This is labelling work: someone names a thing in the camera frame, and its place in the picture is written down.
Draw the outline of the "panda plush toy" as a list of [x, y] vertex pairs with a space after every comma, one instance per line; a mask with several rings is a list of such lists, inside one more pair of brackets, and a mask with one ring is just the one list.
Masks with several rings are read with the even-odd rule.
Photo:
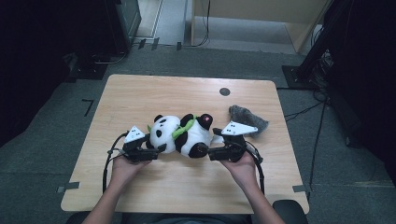
[[205, 157], [211, 143], [209, 129], [212, 122], [213, 118], [209, 114], [187, 114], [182, 119], [158, 115], [153, 125], [148, 126], [149, 140], [146, 147], [158, 149], [158, 146], [167, 144], [163, 153], [177, 151], [188, 158]]

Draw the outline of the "grey plush toy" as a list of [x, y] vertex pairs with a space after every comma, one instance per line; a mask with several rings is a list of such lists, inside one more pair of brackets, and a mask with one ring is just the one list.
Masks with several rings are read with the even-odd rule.
[[256, 138], [263, 131], [268, 128], [269, 122], [261, 117], [253, 114], [250, 110], [239, 105], [232, 105], [229, 107], [229, 114], [231, 121], [242, 123], [258, 129], [255, 133], [250, 133], [249, 136]]

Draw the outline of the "black metal stand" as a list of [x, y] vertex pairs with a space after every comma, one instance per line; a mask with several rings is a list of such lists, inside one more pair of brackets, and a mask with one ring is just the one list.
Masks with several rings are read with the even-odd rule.
[[282, 72], [289, 89], [319, 89], [319, 84], [317, 84], [315, 80], [315, 66], [326, 51], [326, 47], [332, 39], [332, 35], [335, 34], [335, 30], [341, 22], [350, 1], [351, 0], [332, 0], [324, 14], [324, 27], [318, 35], [317, 41], [307, 53], [304, 61], [299, 66], [282, 66]]

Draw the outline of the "light wooden desk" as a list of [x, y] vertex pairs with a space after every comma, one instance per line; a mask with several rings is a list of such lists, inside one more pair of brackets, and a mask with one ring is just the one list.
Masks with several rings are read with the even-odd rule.
[[192, 0], [191, 37], [195, 17], [284, 22], [296, 52], [301, 52], [333, 0]]

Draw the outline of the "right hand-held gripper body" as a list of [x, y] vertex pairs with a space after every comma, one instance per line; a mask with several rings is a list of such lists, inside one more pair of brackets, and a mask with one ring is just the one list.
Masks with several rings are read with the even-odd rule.
[[220, 131], [227, 152], [227, 160], [232, 162], [239, 161], [248, 148], [244, 135], [257, 131], [257, 127], [248, 126], [235, 121], [231, 121], [227, 124], [226, 127]]

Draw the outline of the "black floor tape angle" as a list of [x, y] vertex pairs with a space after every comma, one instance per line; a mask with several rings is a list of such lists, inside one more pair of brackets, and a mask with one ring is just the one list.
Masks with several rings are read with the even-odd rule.
[[86, 111], [84, 113], [84, 117], [87, 117], [89, 115], [91, 109], [92, 109], [92, 105], [94, 103], [94, 100], [93, 99], [82, 99], [81, 101], [88, 104], [87, 109], [86, 109]]

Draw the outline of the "person's left hand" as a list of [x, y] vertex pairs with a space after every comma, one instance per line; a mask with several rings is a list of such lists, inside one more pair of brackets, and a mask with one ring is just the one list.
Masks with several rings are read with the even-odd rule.
[[131, 162], [123, 156], [117, 157], [113, 160], [110, 186], [125, 187], [148, 164], [150, 161]]

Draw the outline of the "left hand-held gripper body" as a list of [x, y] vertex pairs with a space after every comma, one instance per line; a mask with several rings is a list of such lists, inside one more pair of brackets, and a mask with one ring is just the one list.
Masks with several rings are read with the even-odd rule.
[[136, 126], [127, 133], [122, 147], [122, 155], [129, 161], [153, 161], [158, 159], [158, 149], [144, 149], [142, 145], [149, 140], [149, 134], [144, 134]]

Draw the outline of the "person's right hand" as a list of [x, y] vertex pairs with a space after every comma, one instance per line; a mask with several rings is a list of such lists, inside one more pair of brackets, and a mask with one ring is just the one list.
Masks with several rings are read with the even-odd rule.
[[247, 152], [237, 162], [221, 161], [220, 163], [226, 167], [241, 189], [259, 188], [256, 166], [253, 158]]

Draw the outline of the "black stand base plate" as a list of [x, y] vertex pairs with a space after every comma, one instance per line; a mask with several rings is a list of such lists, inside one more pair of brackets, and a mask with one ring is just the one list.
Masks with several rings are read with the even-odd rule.
[[90, 54], [75, 55], [69, 78], [102, 80], [107, 69], [105, 63], [97, 62]]

